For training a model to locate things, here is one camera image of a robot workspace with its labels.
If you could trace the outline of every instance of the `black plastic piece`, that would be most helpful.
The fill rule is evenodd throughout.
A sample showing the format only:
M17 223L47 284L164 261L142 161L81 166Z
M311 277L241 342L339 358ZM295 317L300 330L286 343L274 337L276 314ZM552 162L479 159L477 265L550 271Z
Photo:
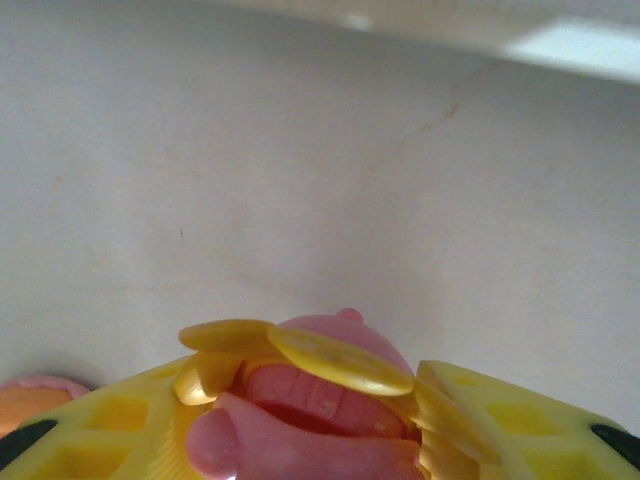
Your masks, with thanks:
M640 472L640 438L608 425L591 425L591 431Z
M41 420L18 428L0 438L0 471L4 470L7 465L44 437L57 424L57 420Z

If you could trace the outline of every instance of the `pink tongue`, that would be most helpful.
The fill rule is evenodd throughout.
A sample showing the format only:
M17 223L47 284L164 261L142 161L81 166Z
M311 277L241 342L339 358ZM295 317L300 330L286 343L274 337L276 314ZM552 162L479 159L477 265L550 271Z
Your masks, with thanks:
M253 372L245 398L307 431L381 438L405 434L400 419L380 402L288 365Z
M211 480L419 480L409 440L319 435L222 393L187 438L193 467Z

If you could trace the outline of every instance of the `toy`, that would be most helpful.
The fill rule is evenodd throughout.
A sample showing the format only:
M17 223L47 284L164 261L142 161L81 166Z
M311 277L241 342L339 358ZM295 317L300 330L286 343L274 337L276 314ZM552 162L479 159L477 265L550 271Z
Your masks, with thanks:
M87 393L82 385L51 375L20 377L0 385L0 438L30 417Z
M441 362L358 312L180 333L196 351L30 419L0 480L640 480L610 420Z

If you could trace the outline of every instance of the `pink plastic piece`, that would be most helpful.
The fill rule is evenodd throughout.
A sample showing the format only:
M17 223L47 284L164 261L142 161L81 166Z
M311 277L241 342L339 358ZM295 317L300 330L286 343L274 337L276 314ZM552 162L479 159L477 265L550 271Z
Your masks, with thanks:
M49 388L51 390L64 390L71 398L76 399L86 395L90 390L66 378L53 377L51 375L31 375L19 377L0 385L0 390L13 387L22 388Z
M363 348L412 374L362 315L309 315L282 324ZM417 442L382 403L293 366L254 371L245 398L219 395L187 438L192 466L209 480L422 480Z

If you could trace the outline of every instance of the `crack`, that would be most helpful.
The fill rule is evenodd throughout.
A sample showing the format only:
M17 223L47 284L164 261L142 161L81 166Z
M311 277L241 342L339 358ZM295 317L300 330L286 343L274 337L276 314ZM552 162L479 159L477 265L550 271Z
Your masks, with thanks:
M449 109L438 118L423 124L413 135L411 135L411 138L414 139L419 137L454 118L458 112L460 112L462 107L468 105L474 100L478 94L478 88L484 85L491 75L505 66L506 62L502 60L495 60L483 66L477 72L474 72L463 80L455 83L451 87L449 94L451 97L451 106Z

